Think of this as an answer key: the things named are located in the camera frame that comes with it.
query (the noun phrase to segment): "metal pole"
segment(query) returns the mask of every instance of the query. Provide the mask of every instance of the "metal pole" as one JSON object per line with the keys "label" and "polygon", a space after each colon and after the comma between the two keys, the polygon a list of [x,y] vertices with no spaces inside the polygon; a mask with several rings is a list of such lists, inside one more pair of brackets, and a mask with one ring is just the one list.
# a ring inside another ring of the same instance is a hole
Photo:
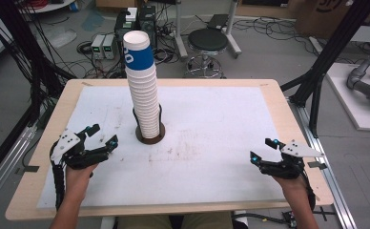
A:
{"label": "metal pole", "polygon": [[229,22],[227,23],[227,28],[223,28],[224,34],[227,36],[227,40],[229,41],[229,45],[232,47],[233,51],[235,52],[235,58],[237,59],[240,54],[242,54],[241,49],[239,48],[236,40],[232,36],[232,28],[233,23],[235,20],[236,15],[236,4],[238,0],[232,0],[232,5],[230,6],[229,11]]}
{"label": "metal pole", "polygon": [[181,37],[181,0],[176,0],[176,31],[173,31],[175,43],[178,47],[179,55],[181,60],[188,58],[188,53],[186,52],[184,42]]}

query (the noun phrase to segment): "stool leg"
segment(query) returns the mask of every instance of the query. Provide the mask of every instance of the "stool leg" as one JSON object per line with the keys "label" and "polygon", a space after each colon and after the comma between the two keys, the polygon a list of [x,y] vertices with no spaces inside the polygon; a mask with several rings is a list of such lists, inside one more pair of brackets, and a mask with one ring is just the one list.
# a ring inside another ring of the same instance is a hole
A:
{"label": "stool leg", "polygon": [[203,72],[203,76],[206,77],[206,70],[208,68],[208,65],[209,65],[209,57],[207,55],[203,55],[202,56],[202,72]]}

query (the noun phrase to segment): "stack of paper cups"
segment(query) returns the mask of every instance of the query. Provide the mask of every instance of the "stack of paper cups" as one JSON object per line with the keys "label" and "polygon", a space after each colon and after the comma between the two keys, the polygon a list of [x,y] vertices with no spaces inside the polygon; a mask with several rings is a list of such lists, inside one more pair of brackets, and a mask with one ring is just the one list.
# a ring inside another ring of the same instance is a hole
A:
{"label": "stack of paper cups", "polygon": [[154,138],[160,134],[160,108],[149,35],[144,31],[127,32],[123,36],[123,46],[125,71],[141,134]]}

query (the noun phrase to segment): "human hand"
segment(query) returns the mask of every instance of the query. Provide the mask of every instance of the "human hand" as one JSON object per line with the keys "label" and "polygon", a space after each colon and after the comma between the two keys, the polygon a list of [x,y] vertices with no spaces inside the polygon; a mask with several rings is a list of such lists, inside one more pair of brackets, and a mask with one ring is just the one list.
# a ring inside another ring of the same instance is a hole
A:
{"label": "human hand", "polygon": [[98,164],[94,164],[82,170],[74,170],[67,166],[66,193],[63,201],[82,202],[90,182],[90,175],[96,166],[98,166]]}

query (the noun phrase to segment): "blue label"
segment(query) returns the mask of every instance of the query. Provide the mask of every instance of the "blue label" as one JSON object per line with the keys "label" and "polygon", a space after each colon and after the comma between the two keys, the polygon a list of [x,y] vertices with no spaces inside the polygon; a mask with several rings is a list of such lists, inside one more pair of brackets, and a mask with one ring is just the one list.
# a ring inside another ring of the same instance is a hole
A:
{"label": "blue label", "polygon": [[141,51],[132,51],[125,48],[124,53],[126,66],[131,70],[146,70],[154,63],[151,46]]}

